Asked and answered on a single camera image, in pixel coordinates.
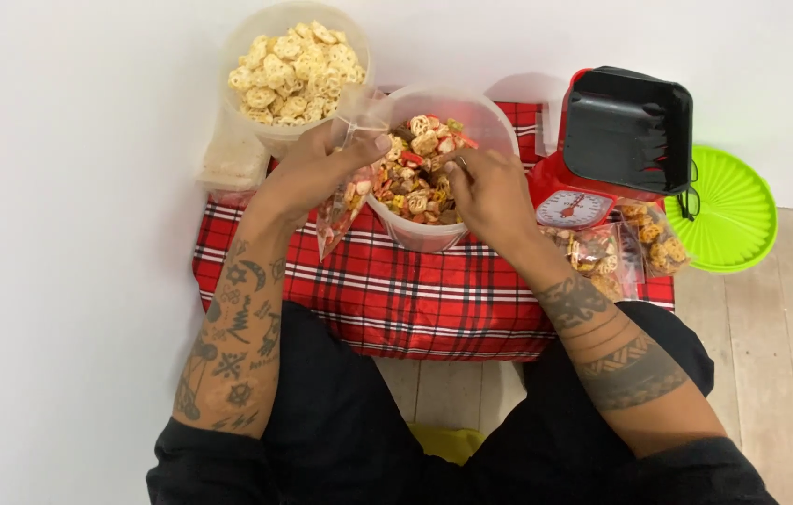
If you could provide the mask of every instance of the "black pants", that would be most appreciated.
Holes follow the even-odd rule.
[[[671,313],[618,307],[708,395],[714,363]],[[525,369],[527,397],[464,467],[422,453],[375,363],[285,302],[278,396],[262,442],[293,503],[574,503],[633,461],[589,401],[559,342]]]

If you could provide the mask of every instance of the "clear plastic tub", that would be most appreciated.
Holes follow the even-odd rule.
[[[515,129],[509,118],[489,98],[447,86],[406,86],[390,94],[393,119],[390,128],[419,114],[433,114],[446,121],[452,118],[465,125],[463,132],[477,142],[480,149],[494,149],[503,155],[518,155]],[[413,223],[387,209],[386,205],[368,199],[387,233],[402,247],[419,253],[441,253],[452,247],[467,233],[463,223],[430,225]]]
[[[346,33],[349,45],[356,51],[358,63],[365,68],[365,83],[374,83],[374,67],[365,31],[343,11],[315,2],[285,2],[258,11],[234,29],[221,50],[218,87],[223,107],[243,121],[245,127],[251,130],[269,153],[278,160],[287,154],[290,145],[304,131],[325,120],[293,127],[265,125],[250,120],[239,111],[240,99],[227,85],[228,74],[238,67],[237,59],[249,52],[250,44],[256,37],[285,35],[287,28],[294,27],[298,22],[309,24],[312,21],[318,21],[329,29],[340,29]]]

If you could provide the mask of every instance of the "plastic bag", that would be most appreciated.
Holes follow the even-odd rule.
[[[331,145],[341,149],[388,132],[392,112],[393,102],[377,89],[361,85],[344,86],[334,124],[331,125]],[[315,229],[318,255],[322,260],[340,243],[362,210],[383,161],[382,157],[370,166],[359,168],[318,206]]]
[[[639,250],[625,248],[621,223],[603,224],[579,231],[540,226],[565,253],[570,266],[588,278],[612,302],[637,299],[636,285],[643,279]]]
[[[265,180],[271,155],[243,121],[231,121],[221,109],[216,130],[203,155],[203,170],[197,180],[224,205],[245,207]]]
[[[689,264],[689,253],[658,204],[627,201],[620,208],[624,221],[640,242],[647,278],[674,275]]]

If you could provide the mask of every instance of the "hand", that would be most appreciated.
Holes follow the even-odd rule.
[[[464,169],[455,160],[465,160]],[[524,167],[517,156],[496,151],[458,149],[444,168],[456,209],[468,229],[499,255],[506,256],[530,239],[541,239],[530,203]]]
[[[250,201],[251,218],[270,219],[290,235],[347,175],[381,159],[390,149],[390,138],[380,135],[332,154],[332,124],[326,121],[299,136]]]

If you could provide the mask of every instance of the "scale dial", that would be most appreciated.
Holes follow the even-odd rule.
[[[614,201],[582,191],[555,191],[537,207],[537,221],[559,228],[585,228],[611,211]]]

